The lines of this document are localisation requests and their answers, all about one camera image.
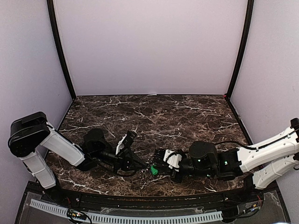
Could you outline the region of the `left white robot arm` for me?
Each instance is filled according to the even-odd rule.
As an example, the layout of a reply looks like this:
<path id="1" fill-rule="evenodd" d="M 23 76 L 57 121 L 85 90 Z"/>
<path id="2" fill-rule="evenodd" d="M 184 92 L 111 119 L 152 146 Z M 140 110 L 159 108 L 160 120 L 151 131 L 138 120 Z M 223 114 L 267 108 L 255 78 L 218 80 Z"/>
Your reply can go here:
<path id="1" fill-rule="evenodd" d="M 89 171 L 99 166 L 115 175 L 120 175 L 118 171 L 121 170 L 122 177 L 131 177 L 147 167 L 131 150 L 135 137 L 135 132 L 128 131 L 116 148 L 112 148 L 103 131 L 94 128 L 84 135 L 83 145 L 79 146 L 56 130 L 43 112 L 36 112 L 11 124 L 8 147 L 40 185 L 48 189 L 48 197 L 55 203 L 63 203 L 66 193 L 57 186 L 58 180 L 53 171 L 36 150 L 38 146 L 59 155 L 80 171 Z"/>

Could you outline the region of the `black disc with keyrings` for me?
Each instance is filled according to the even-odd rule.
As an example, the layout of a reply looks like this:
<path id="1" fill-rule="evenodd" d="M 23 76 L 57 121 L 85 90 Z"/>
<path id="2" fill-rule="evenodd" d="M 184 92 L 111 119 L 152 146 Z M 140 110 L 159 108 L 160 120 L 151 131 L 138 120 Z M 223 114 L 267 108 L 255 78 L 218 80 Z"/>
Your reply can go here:
<path id="1" fill-rule="evenodd" d="M 155 180 L 155 176 L 152 174 L 151 167 L 154 166 L 155 163 L 153 161 L 148 161 L 147 168 L 143 170 L 141 181 L 140 181 L 140 189 L 144 189 L 149 186 Z"/>

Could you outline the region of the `green key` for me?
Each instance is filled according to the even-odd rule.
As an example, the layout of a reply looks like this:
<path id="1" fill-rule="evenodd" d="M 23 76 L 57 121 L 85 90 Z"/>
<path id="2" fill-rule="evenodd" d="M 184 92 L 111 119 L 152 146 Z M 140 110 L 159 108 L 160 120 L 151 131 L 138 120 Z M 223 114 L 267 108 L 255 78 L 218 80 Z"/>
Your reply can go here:
<path id="1" fill-rule="evenodd" d="M 156 168 L 156 165 L 151 165 L 150 166 L 150 170 L 151 170 L 151 173 L 152 173 L 152 175 L 154 175 L 154 176 L 156 176 L 156 175 L 158 175 L 158 169 Z"/>

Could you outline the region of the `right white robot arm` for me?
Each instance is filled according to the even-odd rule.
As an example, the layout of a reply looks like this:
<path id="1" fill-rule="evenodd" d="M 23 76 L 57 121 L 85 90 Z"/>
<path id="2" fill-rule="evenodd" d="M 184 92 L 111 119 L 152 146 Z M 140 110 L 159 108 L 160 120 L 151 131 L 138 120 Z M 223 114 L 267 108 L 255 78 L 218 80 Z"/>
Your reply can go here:
<path id="1" fill-rule="evenodd" d="M 238 198 L 249 202 L 256 196 L 256 190 L 266 188 L 299 164 L 299 120 L 291 120 L 290 127 L 278 135 L 251 146 L 237 142 L 238 147 L 218 152 L 220 143 L 195 141 L 188 152 L 157 149 L 154 153 L 153 175 L 169 175 L 180 183 L 185 175 L 203 178 L 217 178 L 231 181 L 260 165 L 258 170 L 244 179 L 246 185 L 239 191 Z"/>

